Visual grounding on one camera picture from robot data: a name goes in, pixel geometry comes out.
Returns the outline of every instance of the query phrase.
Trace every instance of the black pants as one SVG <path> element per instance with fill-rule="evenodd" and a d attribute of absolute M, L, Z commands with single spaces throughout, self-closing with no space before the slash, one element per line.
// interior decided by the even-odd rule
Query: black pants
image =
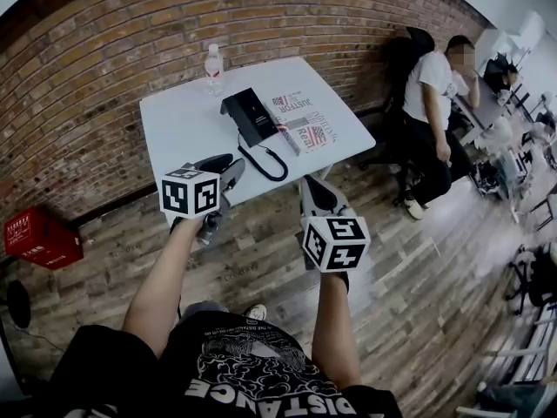
<path fill-rule="evenodd" d="M 446 142 L 451 148 L 450 166 L 437 158 L 435 137 L 431 126 L 406 113 L 406 155 L 423 173 L 421 181 L 412 189 L 412 195 L 424 205 L 447 193 L 453 181 L 473 171 L 473 163 L 454 135 L 446 131 Z"/>

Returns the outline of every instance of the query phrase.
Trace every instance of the table top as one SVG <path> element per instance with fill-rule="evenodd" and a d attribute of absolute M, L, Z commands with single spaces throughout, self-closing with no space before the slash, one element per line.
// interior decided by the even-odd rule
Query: table top
<path fill-rule="evenodd" d="M 225 88 L 217 97 L 206 91 L 203 78 L 150 95 L 140 103 L 147 149 L 157 185 L 160 177 L 186 162 L 196 162 L 221 153 L 241 158 L 238 127 L 229 115 L 220 114 L 222 99 L 252 88 L 262 102 L 302 91 L 325 117 L 334 142 L 296 156 L 281 134 L 261 143 L 275 151 L 288 165 L 284 181 L 270 181 L 246 161 L 245 173 L 228 194 L 237 205 L 262 193 L 295 181 L 375 146 L 375 140 L 348 106 L 323 78 L 301 57 L 289 57 L 226 71 Z M 282 169 L 261 147 L 250 154 L 271 174 Z M 167 220 L 174 216 L 167 214 Z"/>
<path fill-rule="evenodd" d="M 505 106 L 500 106 L 497 102 L 497 96 L 491 91 L 489 85 L 483 78 L 478 78 L 480 88 L 480 106 L 472 108 L 468 104 L 467 96 L 457 96 L 455 102 L 461 110 L 465 111 L 467 116 L 473 116 L 474 120 L 485 130 L 500 116 L 505 113 Z"/>

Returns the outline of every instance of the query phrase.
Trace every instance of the plastic water bottle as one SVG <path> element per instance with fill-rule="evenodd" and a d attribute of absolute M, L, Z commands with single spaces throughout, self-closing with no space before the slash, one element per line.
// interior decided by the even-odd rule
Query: plastic water bottle
<path fill-rule="evenodd" d="M 223 58 L 218 52 L 217 44 L 209 45 L 209 54 L 205 60 L 205 75 L 207 80 L 207 90 L 213 96 L 223 92 Z"/>

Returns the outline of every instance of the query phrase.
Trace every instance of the white cube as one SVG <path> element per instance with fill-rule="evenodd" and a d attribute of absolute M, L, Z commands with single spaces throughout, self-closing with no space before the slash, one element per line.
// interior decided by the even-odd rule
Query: white cube
<path fill-rule="evenodd" d="M 159 181 L 160 210 L 185 219 L 195 219 L 220 207 L 220 175 L 180 168 Z"/>
<path fill-rule="evenodd" d="M 309 217 L 302 248 L 322 273 L 358 267 L 370 245 L 363 217 Z"/>

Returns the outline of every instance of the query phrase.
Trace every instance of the man in white t-shirt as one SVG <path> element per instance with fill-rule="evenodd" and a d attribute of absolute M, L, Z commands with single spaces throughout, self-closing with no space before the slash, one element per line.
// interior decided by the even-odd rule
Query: man in white t-shirt
<path fill-rule="evenodd" d="M 415 219 L 424 217 L 426 203 L 447 193 L 453 181 L 473 171 L 462 145 L 446 129 L 454 96 L 468 95 L 472 107 L 480 104 L 474 63 L 473 44 L 464 36 L 455 36 L 445 53 L 432 51 L 422 56 L 406 83 L 402 107 L 407 127 L 405 146 L 423 173 L 420 182 L 406 191 L 404 201 Z"/>

